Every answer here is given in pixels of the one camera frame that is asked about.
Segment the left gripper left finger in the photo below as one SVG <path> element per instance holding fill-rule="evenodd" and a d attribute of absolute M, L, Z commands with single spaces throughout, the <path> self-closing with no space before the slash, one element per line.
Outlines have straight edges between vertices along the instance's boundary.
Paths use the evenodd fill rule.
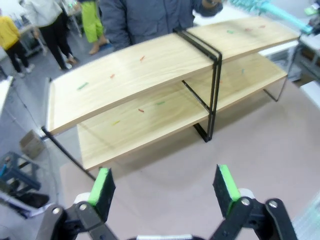
<path fill-rule="evenodd" d="M 116 240 L 106 225 L 116 185 L 112 170 L 101 168 L 87 201 L 74 203 L 68 209 L 50 205 L 44 212 L 39 229 L 41 240 L 75 240 L 88 233 L 92 240 Z"/>

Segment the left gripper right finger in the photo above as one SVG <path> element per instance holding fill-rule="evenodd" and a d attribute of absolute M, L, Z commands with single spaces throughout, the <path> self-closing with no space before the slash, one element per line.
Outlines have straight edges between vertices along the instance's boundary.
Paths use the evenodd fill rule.
<path fill-rule="evenodd" d="M 252 229 L 259 240 L 298 239 L 283 201 L 271 198 L 261 203 L 241 196 L 227 165 L 216 166 L 212 185 L 223 221 L 211 240 L 235 240 L 243 228 Z"/>

